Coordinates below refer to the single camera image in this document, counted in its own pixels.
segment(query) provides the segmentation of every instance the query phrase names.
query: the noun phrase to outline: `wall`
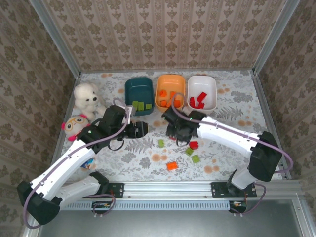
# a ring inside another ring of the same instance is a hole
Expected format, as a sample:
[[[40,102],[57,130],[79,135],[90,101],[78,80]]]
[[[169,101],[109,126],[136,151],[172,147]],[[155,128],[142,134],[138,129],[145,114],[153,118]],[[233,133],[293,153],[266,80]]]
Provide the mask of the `wall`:
[[[74,77],[27,0],[0,1],[0,236],[18,236],[16,186],[50,165]]]
[[[259,78],[316,217],[316,1],[301,0]]]
[[[44,0],[82,71],[251,68],[285,0]]]

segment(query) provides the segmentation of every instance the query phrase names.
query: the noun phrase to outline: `floral tablecloth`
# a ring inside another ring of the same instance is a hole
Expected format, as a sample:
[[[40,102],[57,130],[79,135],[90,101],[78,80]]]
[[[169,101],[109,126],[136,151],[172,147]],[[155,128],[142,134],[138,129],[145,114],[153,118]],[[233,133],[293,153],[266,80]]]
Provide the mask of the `floral tablecloth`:
[[[112,105],[115,97],[124,99],[124,84],[134,77],[146,76],[153,80],[156,90],[157,79],[168,72],[139,72],[114,74],[83,74],[81,82],[93,82],[101,91],[106,106]],[[214,77],[217,83],[217,108],[210,114],[216,120],[247,132],[261,133],[266,129],[261,107],[252,82],[250,71],[191,71],[172,72],[183,76],[186,81],[193,75]],[[77,108],[73,115],[80,114]],[[249,160],[233,149],[216,141],[193,139],[198,141],[199,149],[193,155],[200,157],[199,163],[193,163],[185,154],[187,147],[177,147],[166,137],[167,122],[161,119],[161,112],[155,108],[147,116],[132,117],[132,121],[144,121],[149,124],[149,133],[140,139],[126,139],[119,151],[104,148],[96,157],[91,170],[78,169],[70,178],[80,180],[89,172],[98,170],[110,181],[201,181],[227,180],[237,168],[249,163]],[[158,140],[164,140],[165,147],[159,148]],[[65,141],[63,153],[71,142]],[[116,141],[111,147],[119,145]],[[168,171],[166,164],[176,161],[178,168]]]

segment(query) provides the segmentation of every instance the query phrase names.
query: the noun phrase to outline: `white bowl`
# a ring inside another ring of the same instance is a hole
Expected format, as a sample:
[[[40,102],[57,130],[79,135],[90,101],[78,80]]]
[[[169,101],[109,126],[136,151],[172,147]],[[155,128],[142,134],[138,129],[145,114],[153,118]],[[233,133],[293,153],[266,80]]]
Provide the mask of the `white bowl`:
[[[207,96],[204,98],[204,109],[196,109],[190,106],[190,98],[194,97],[196,106],[198,105],[197,98],[205,92]],[[192,110],[197,110],[202,113],[210,113],[216,109],[217,106],[217,87],[216,81],[213,77],[209,76],[192,76],[188,81],[188,106]]]

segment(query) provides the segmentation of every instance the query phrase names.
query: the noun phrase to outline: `bowl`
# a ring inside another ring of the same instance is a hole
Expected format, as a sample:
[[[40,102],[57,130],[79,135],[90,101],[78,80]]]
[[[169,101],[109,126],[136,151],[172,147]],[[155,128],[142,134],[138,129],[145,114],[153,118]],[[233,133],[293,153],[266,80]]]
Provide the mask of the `bowl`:
[[[166,97],[160,96],[159,92],[161,90],[165,90],[167,92]],[[185,95],[185,92],[186,92],[185,79],[180,75],[167,74],[167,75],[160,76],[157,81],[155,103],[156,103],[157,108],[161,112],[165,112],[168,109],[168,107],[160,106],[160,102],[162,100],[166,100],[167,102],[171,100],[170,93],[172,91],[181,92],[182,94]],[[178,107],[178,109],[182,108],[184,105],[184,98],[181,95],[177,95],[175,99],[180,100],[180,107]]]
[[[202,93],[206,93],[206,97],[202,101],[205,105],[203,109],[197,109],[190,106],[190,98],[196,99]],[[210,113],[217,107],[217,88],[216,81],[209,76],[192,76],[188,81],[188,106],[192,110],[197,110],[202,113]]]
[[[125,103],[132,105],[133,101],[142,101],[145,107],[143,111],[136,111],[135,116],[149,115],[154,111],[154,86],[150,78],[131,78],[125,83]],[[146,110],[146,104],[151,104],[151,109]]]

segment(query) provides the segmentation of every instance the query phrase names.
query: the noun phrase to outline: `stuffed toy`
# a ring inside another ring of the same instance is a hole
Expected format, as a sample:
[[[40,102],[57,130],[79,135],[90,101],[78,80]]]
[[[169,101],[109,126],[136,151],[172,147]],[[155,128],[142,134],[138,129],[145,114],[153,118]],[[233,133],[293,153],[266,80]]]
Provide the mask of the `stuffed toy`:
[[[81,114],[79,116],[70,117],[67,122],[62,124],[61,128],[65,131],[66,136],[68,136],[68,140],[73,142],[81,130],[87,126],[90,126],[87,116]]]
[[[75,106],[85,114],[89,121],[95,120],[95,114],[98,112],[103,116],[105,112],[105,102],[98,94],[99,89],[93,83],[82,83],[75,87]]]

